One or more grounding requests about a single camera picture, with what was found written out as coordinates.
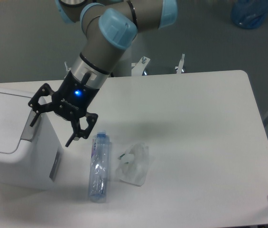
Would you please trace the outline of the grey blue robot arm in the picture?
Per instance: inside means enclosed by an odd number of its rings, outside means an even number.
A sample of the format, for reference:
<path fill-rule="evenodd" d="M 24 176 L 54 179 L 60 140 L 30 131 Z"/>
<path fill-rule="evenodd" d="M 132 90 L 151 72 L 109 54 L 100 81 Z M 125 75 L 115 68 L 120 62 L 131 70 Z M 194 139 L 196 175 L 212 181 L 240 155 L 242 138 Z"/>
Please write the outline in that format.
<path fill-rule="evenodd" d="M 59 0 L 57 4 L 70 21 L 80 22 L 87 43 L 58 90 L 43 84 L 31 98 L 28 105 L 35 113 L 31 125 L 41 114 L 54 112 L 71 123 L 70 141 L 87 139 L 98 119 L 87 109 L 101 86 L 138 33 L 175 23 L 177 2 L 124 0 L 104 5 Z"/>

